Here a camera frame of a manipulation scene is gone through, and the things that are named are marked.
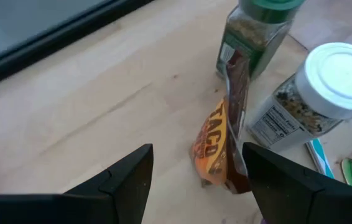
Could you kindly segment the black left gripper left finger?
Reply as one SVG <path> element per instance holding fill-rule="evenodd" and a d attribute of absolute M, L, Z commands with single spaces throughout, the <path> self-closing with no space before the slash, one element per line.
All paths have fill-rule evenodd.
<path fill-rule="evenodd" d="M 141 224 L 153 165 L 144 144 L 62 194 L 1 194 L 0 224 Z"/>

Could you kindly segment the teal plastic spoon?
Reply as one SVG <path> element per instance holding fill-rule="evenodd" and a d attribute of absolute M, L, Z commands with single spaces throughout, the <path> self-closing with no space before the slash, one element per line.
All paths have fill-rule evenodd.
<path fill-rule="evenodd" d="M 325 151 L 323 150 L 323 146 L 320 142 L 319 139 L 314 139 L 309 142 L 307 142 L 306 147 L 308 149 L 308 152 L 312 158 L 312 161 L 315 165 L 316 170 L 331 178 L 334 179 L 335 176 L 333 175 L 332 169 L 330 167 L 330 164 L 328 162 L 328 159 L 326 157 Z"/>

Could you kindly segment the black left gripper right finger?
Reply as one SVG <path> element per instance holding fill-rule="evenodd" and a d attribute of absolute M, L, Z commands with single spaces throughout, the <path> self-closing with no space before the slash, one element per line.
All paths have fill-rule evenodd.
<path fill-rule="evenodd" d="M 352 187 L 257 144 L 242 149 L 267 224 L 352 224 Z"/>

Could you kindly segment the green lid spice jar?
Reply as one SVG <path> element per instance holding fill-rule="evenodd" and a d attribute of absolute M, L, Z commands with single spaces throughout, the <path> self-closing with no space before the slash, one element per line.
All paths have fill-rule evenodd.
<path fill-rule="evenodd" d="M 233 57 L 249 60 L 251 79 L 267 67 L 288 34 L 295 15 L 305 0 L 239 0 L 226 19 L 216 61 L 218 76 L 234 64 Z"/>

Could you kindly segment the white lid spice jar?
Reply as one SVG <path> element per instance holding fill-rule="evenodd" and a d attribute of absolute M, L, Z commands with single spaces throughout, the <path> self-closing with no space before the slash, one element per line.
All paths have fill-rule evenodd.
<path fill-rule="evenodd" d="M 298 70 L 257 109 L 247 129 L 262 146 L 279 152 L 305 144 L 352 119 L 352 45 L 313 49 Z"/>

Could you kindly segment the green iridescent spoon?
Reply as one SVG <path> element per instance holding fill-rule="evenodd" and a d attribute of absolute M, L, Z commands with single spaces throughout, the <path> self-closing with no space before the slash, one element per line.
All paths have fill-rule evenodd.
<path fill-rule="evenodd" d="M 345 182 L 352 186 L 352 158 L 347 157 L 341 161 L 341 170 Z"/>

